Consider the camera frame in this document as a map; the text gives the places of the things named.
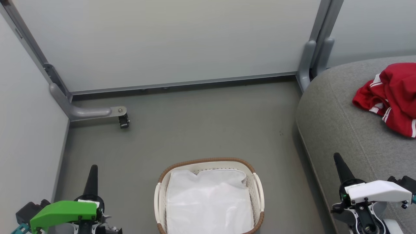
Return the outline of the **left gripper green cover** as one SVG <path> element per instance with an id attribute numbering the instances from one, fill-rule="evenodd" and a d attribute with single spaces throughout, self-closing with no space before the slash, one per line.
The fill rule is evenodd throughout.
<path id="1" fill-rule="evenodd" d="M 76 234 L 94 234 L 103 223 L 105 204 L 98 196 L 98 166 L 92 165 L 82 196 L 74 201 L 57 201 L 39 211 L 30 219 L 33 234 L 48 232 L 53 226 L 72 224 Z"/>

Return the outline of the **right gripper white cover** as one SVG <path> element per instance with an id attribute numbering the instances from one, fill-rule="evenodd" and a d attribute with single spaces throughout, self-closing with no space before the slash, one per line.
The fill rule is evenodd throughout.
<path id="1" fill-rule="evenodd" d="M 334 153 L 334 162 L 341 186 L 341 203 L 334 204 L 331 212 L 364 210 L 376 202 L 402 202 L 404 208 L 412 204 L 412 191 L 395 182 L 376 180 L 364 182 L 356 179 L 339 153 Z"/>

